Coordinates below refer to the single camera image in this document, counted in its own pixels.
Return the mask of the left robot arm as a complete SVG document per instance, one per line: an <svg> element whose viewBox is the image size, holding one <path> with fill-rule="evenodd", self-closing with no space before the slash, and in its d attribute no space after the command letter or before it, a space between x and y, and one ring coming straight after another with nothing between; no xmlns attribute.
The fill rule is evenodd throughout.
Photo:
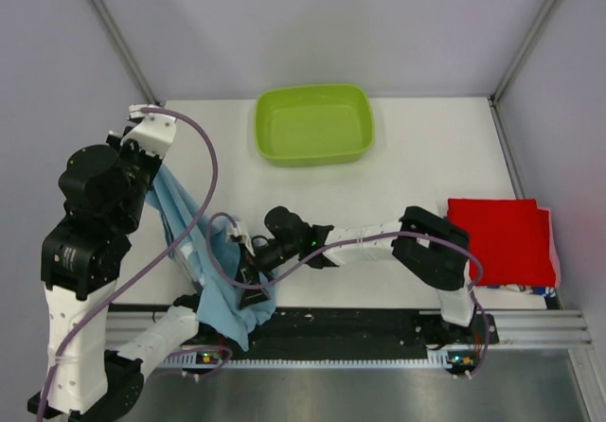
<svg viewBox="0 0 606 422"><path fill-rule="evenodd" d="M48 306L48 372L32 413L71 421L117 421L135 405L152 371L182 343L204 343L213 318L171 307L155 325L112 350L105 334L128 239L173 132L110 134L106 143L75 152L59 179L65 215L42 245L41 279Z"/></svg>

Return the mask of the light blue t shirt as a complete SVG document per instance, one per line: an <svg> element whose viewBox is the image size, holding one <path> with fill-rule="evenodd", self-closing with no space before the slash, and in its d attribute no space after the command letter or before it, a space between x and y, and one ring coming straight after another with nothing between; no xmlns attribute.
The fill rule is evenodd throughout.
<svg viewBox="0 0 606 422"><path fill-rule="evenodd" d="M158 212L167 244L185 231L200 207L165 166L154 178L146 203ZM228 283L213 266L218 262L226 275L236 277L241 251L237 243L228 239L230 219L211 220L203 215L169 257L187 272L200 293L198 321L248 351L249 334L270 320L276 302L270 299L240 308L242 290Z"/></svg>

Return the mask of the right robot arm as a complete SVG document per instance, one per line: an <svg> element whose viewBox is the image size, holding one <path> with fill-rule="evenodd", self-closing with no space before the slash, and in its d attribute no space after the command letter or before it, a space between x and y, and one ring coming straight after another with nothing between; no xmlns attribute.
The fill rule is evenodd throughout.
<svg viewBox="0 0 606 422"><path fill-rule="evenodd" d="M241 251L236 281L241 288L238 308L270 300L274 270L296 257L313 269L344 267L358 262L400 264L437 291L441 327L451 341L466 341L476 330L477 304L467 265L472 261L470 234L419 206L409 206L397 220L359 228L309 224L284 206L264 220L272 234L255 245L232 234Z"/></svg>

